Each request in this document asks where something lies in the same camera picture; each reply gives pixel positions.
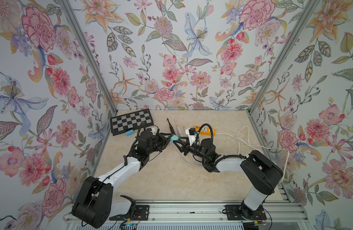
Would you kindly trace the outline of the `teal USB charger block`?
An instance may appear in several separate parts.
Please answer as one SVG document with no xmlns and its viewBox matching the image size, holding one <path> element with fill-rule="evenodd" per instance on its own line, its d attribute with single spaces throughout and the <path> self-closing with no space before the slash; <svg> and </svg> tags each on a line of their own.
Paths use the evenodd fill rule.
<svg viewBox="0 0 353 230">
<path fill-rule="evenodd" d="M 179 140 L 179 137 L 176 136 L 176 135 L 173 135 L 173 136 L 170 138 L 170 141 L 171 141 L 171 142 L 178 141 L 178 140 Z"/>
</svg>

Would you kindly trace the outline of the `black electric toothbrush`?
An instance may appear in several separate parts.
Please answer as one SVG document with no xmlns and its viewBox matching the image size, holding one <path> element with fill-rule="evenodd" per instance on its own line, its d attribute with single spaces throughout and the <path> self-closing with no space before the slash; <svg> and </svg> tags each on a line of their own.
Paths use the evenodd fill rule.
<svg viewBox="0 0 353 230">
<path fill-rule="evenodd" d="M 173 135 L 175 135 L 175 134 L 176 134 L 176 133 L 175 133 L 175 130 L 174 130 L 173 126 L 171 125 L 169 119 L 167 119 L 167 121 L 168 121 L 168 124 L 169 124 L 170 132 L 171 132 Z"/>
</svg>

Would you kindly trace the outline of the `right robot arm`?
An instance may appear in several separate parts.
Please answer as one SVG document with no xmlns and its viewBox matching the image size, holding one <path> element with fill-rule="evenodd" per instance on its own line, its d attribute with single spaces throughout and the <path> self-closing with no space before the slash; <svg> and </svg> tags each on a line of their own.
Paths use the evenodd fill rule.
<svg viewBox="0 0 353 230">
<path fill-rule="evenodd" d="M 247 156 L 219 155 L 213 143 L 213 133 L 209 138 L 200 140 L 199 136 L 205 127 L 212 129 L 209 124 L 203 124 L 198 130 L 195 128 L 187 130 L 186 137 L 173 135 L 171 142 L 184 155 L 190 153 L 198 157 L 202 167 L 209 173 L 243 172 L 252 187 L 236 213 L 243 219 L 253 219 L 257 212 L 263 209 L 266 198 L 275 192 L 284 175 L 283 171 L 258 150 L 253 150 Z"/>
</svg>

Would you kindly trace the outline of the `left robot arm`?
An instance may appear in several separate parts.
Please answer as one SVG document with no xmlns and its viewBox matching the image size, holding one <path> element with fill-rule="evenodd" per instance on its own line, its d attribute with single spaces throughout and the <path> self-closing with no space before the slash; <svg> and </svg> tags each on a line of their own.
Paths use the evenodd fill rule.
<svg viewBox="0 0 353 230">
<path fill-rule="evenodd" d="M 128 154 L 123 157 L 123 163 L 100 177 L 89 176 L 83 182 L 71 210 L 72 216 L 80 219 L 83 227 L 90 225 L 96 229 L 108 219 L 133 219 L 136 201 L 125 195 L 113 199 L 114 192 L 146 166 L 152 153 L 161 153 L 169 143 L 178 139 L 173 133 L 161 133 L 158 129 L 145 128 L 145 123 L 142 122 Z"/>
</svg>

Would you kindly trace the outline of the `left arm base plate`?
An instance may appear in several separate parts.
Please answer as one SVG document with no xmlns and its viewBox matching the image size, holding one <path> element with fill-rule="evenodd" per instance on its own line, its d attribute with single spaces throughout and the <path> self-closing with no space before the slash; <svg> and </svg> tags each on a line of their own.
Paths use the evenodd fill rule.
<svg viewBox="0 0 353 230">
<path fill-rule="evenodd" d="M 137 220 L 137 221 L 146 221 L 148 220 L 150 213 L 150 206 L 149 205 L 131 205 L 130 209 L 126 214 L 119 214 L 119 215 L 110 215 L 109 220 Z"/>
</svg>

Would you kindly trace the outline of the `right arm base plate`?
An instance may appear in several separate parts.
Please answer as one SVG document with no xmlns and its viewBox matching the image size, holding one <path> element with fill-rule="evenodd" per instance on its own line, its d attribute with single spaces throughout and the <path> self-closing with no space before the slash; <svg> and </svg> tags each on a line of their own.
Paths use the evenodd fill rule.
<svg viewBox="0 0 353 230">
<path fill-rule="evenodd" d="M 222 213 L 227 216 L 228 220 L 267 220 L 266 212 L 262 205 L 257 210 L 251 210 L 246 205 L 225 205 Z"/>
</svg>

